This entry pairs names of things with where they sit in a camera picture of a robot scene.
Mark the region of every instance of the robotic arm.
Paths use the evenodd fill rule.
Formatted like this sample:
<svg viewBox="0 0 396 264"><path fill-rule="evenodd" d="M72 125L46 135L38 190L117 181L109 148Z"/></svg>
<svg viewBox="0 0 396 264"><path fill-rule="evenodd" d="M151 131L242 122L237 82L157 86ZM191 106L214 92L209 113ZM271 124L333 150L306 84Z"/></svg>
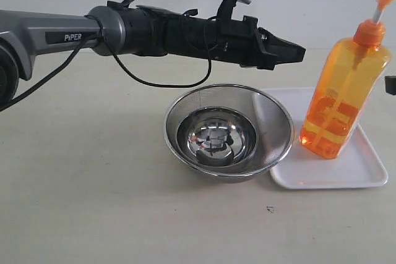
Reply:
<svg viewBox="0 0 396 264"><path fill-rule="evenodd" d="M207 59L210 52L215 61L267 70L301 62L305 54L303 47L258 28L255 17L231 18L237 2L252 0L223 0L209 19L194 17L195 9L179 14L150 6L129 8L133 1L108 1L85 16L0 11L0 106L14 97L19 79L32 78L37 55L73 50L90 37L83 47L101 56Z"/></svg>

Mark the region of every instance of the metal bowl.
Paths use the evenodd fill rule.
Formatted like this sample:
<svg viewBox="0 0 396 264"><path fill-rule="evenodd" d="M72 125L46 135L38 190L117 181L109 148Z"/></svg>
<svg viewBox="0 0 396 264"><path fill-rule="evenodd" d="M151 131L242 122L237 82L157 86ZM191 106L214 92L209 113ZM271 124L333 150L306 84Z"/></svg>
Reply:
<svg viewBox="0 0 396 264"><path fill-rule="evenodd" d="M165 142L191 169L227 182L268 171L289 152L293 121L272 96L251 87L216 84L174 101L164 121Z"/></svg>

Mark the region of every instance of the orange pump nozzle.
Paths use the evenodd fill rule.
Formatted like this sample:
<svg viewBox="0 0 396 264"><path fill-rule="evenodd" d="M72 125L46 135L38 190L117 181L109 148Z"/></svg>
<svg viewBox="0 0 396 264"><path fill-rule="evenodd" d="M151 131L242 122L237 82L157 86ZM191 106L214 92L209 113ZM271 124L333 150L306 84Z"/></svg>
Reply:
<svg viewBox="0 0 396 264"><path fill-rule="evenodd" d="M379 46L385 35L385 27L380 22L384 9L393 0L377 0L377 9L372 19L367 19L359 24L359 27L353 37L353 40L362 46Z"/></svg>

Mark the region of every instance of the soap dispenser bottle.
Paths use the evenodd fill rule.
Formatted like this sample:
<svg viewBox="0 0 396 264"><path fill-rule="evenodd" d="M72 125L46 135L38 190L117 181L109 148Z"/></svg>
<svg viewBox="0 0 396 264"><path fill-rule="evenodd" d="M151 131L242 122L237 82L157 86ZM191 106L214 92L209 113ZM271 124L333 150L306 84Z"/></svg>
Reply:
<svg viewBox="0 0 396 264"><path fill-rule="evenodd" d="M355 129L365 102L390 61L381 45L380 22L392 0L377 0L372 19L359 24L354 37L338 41L329 53L299 135L303 147L334 159Z"/></svg>

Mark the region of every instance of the bottle liquid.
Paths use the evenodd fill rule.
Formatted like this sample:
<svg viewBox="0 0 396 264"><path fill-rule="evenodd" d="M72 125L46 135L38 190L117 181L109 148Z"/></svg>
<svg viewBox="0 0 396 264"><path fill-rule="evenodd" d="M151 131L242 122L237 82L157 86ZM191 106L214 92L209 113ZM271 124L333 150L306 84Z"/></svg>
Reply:
<svg viewBox="0 0 396 264"><path fill-rule="evenodd" d="M380 18L391 2L377 0L372 19L359 24L354 37L338 41L327 57L299 135L302 146L325 159L336 158L347 144L390 61L390 51L381 45Z"/></svg>

